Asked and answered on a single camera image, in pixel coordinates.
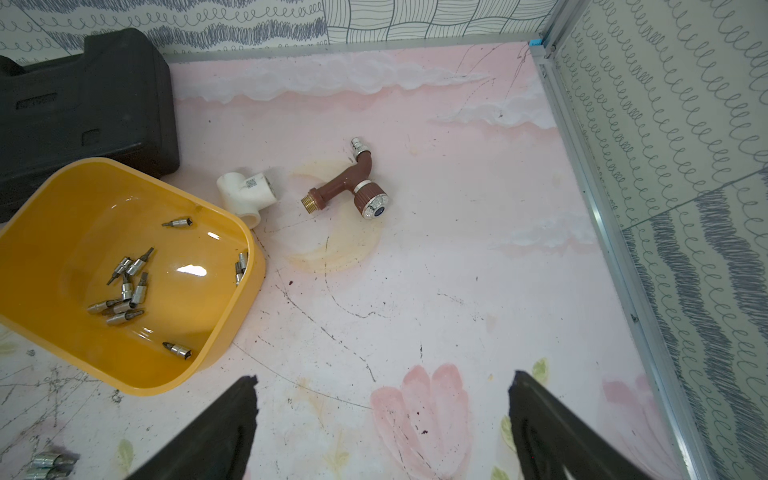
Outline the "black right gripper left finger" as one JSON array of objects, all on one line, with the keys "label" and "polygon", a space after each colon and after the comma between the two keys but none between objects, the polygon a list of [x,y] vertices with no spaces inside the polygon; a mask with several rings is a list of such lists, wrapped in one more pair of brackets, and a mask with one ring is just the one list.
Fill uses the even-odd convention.
[{"label": "black right gripper left finger", "polygon": [[257,429],[257,383],[239,378],[130,477],[242,479]]}]

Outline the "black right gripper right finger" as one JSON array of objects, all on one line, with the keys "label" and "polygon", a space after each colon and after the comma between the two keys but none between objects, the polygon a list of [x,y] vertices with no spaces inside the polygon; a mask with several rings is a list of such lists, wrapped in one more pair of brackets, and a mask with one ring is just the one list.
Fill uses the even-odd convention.
[{"label": "black right gripper right finger", "polygon": [[508,390],[511,433],[525,479],[646,479],[529,373]]}]

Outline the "single metal bit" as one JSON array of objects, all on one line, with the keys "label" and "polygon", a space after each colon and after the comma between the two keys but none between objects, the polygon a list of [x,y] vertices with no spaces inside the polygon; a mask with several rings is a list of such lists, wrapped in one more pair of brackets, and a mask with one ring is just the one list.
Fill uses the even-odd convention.
[{"label": "single metal bit", "polygon": [[192,351],[189,348],[178,343],[163,342],[162,345],[170,353],[184,360],[189,359],[192,355]]}]

